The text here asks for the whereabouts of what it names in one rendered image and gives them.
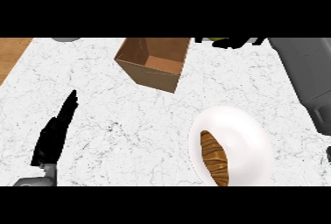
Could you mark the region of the brown cardboard box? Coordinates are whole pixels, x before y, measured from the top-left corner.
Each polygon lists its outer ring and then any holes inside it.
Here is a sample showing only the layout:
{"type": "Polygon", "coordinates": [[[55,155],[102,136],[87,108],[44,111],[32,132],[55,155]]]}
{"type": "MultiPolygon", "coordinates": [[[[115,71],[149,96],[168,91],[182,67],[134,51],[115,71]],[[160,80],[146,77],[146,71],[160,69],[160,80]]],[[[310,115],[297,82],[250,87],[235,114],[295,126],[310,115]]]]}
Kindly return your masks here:
{"type": "Polygon", "coordinates": [[[126,38],[114,60],[139,85],[176,91],[189,43],[189,38],[126,38]]]}

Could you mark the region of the white bowl with wooden inside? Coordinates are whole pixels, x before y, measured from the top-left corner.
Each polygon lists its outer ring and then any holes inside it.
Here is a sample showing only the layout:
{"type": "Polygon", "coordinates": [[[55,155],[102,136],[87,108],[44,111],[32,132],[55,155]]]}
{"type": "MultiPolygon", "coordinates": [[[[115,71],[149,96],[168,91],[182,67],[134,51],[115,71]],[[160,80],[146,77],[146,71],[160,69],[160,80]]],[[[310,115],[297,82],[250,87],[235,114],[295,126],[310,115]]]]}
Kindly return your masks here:
{"type": "Polygon", "coordinates": [[[189,155],[207,186],[217,186],[202,162],[201,133],[211,133],[228,158],[229,186],[267,186],[273,172],[273,147],[256,119],[238,108],[207,108],[195,118],[189,134],[189,155]]]}

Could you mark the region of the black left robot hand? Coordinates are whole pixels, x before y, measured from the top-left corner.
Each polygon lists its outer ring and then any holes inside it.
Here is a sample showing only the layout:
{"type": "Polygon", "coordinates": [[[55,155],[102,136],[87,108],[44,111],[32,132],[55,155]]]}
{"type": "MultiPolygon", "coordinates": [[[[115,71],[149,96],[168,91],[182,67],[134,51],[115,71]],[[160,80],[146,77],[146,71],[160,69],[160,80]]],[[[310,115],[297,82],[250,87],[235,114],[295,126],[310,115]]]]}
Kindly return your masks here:
{"type": "Polygon", "coordinates": [[[78,107],[77,91],[72,91],[63,102],[58,116],[52,117],[40,131],[35,142],[31,166],[55,164],[59,160],[66,141],[68,125],[78,107]]]}

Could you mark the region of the brown wooden board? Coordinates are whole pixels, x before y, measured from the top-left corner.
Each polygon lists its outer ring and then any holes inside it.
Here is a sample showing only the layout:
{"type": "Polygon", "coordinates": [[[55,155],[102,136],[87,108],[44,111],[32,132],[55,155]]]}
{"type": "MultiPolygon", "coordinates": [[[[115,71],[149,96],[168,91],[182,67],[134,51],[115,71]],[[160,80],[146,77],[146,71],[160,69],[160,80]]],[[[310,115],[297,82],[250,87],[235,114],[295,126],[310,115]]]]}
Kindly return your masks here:
{"type": "Polygon", "coordinates": [[[0,85],[28,48],[32,38],[0,38],[0,85]]]}

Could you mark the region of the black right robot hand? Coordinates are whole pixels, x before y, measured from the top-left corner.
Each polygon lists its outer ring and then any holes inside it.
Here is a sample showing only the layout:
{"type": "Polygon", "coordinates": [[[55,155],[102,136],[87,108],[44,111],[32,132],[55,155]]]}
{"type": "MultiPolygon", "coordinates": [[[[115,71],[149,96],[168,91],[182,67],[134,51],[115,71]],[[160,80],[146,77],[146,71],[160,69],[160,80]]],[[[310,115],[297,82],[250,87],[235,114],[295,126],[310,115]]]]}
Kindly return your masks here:
{"type": "MultiPolygon", "coordinates": [[[[202,42],[202,38],[195,39],[196,43],[202,42]]],[[[211,46],[222,49],[238,49],[244,46],[245,43],[251,43],[254,46],[259,46],[264,42],[264,38],[229,38],[211,42],[211,46]]]]}

